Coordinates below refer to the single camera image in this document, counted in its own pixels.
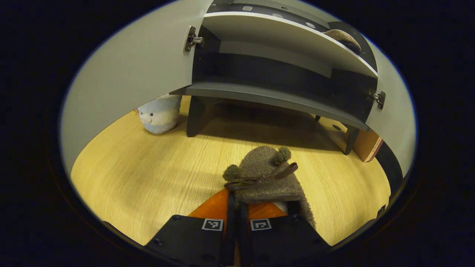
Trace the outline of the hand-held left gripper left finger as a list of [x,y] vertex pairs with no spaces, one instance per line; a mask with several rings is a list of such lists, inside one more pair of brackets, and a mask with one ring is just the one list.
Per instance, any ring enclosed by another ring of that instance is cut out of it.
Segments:
[[221,190],[190,215],[171,216],[145,247],[180,267],[232,267],[236,245],[235,204],[235,194]]

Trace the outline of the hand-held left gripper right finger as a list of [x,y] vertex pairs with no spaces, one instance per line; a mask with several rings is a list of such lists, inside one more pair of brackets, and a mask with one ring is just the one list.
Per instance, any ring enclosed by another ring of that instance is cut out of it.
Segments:
[[329,252],[330,245],[301,215],[298,201],[288,203],[289,214],[251,219],[246,203],[239,205],[239,265],[241,267],[306,267]]

